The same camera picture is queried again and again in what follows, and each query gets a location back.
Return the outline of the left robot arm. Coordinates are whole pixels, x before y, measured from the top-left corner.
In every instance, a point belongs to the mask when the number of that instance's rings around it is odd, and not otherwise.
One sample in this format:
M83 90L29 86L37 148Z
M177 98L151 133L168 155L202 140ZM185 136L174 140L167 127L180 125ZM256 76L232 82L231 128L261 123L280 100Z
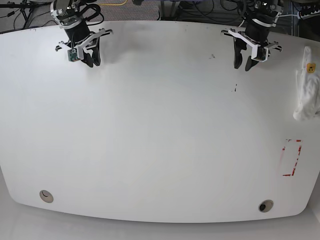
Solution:
M235 29L222 30L226 36L233 37L234 60L233 66L238 69L242 62L242 51L251 48L245 71L259 63L266 62L271 55L270 50L282 51L277 41L268 41L270 29L277 25L280 15L283 13L284 3L282 0L255 0L253 9L249 9L244 3L241 9L243 23L246 23L244 31Z

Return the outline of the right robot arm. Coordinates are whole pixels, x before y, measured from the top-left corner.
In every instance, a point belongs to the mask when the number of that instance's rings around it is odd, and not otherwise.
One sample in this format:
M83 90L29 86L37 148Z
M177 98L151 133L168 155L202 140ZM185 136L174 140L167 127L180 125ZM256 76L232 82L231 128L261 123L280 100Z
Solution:
M55 0L50 4L50 14L68 36L55 51L66 50L70 62L81 61L90 68L100 66L100 38L113 33L105 28L98 32L89 29L87 22L102 16L100 6L93 0Z

